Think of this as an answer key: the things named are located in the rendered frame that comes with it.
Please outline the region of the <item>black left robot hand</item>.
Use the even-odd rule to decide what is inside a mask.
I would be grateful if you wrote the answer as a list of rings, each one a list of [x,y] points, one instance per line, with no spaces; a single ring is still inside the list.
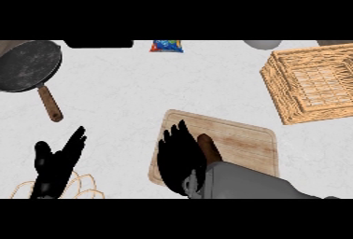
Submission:
[[[88,136],[85,133],[86,129],[80,126],[64,148],[57,152],[52,152],[45,141],[36,143],[34,169],[37,179],[32,192],[33,199],[58,199],[61,197],[86,147]]]

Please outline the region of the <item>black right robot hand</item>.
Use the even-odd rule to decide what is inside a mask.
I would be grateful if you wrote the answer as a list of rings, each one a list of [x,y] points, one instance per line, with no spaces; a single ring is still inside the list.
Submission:
[[[159,141],[157,166],[169,189],[187,196],[185,179],[197,171],[198,190],[206,180],[207,160],[198,142],[192,137],[185,120],[166,130]]]

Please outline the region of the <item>brown sweet potato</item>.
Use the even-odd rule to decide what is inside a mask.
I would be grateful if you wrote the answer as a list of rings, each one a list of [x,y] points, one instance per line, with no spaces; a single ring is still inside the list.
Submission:
[[[198,156],[207,165],[215,162],[222,162],[219,148],[213,138],[207,134],[198,136]]]

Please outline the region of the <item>wooden cutting board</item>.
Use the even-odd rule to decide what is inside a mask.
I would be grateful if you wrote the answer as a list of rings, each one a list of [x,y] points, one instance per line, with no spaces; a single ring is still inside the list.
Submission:
[[[163,138],[164,131],[182,120],[194,137],[201,134],[212,137],[226,162],[271,176],[281,176],[278,140],[272,130],[170,109],[164,114],[157,139]]]

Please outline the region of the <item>wicker basket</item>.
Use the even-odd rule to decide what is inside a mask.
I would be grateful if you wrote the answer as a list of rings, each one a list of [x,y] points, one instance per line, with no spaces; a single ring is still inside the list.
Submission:
[[[284,125],[353,117],[353,43],[274,50],[260,75]]]

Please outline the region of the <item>blue snack bag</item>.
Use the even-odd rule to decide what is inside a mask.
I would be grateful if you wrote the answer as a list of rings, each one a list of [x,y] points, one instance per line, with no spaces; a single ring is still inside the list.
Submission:
[[[156,40],[151,47],[151,52],[184,52],[179,40]]]

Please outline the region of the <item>black flat appliance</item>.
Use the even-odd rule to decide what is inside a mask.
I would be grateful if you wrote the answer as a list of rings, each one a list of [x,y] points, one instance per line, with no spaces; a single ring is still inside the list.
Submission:
[[[67,40],[65,43],[74,49],[120,49],[135,45],[133,40]]]

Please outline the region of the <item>grey round bowl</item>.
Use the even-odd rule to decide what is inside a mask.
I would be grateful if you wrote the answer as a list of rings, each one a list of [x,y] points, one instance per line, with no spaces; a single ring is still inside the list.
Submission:
[[[271,50],[281,45],[280,40],[246,40],[244,43],[255,49]]]

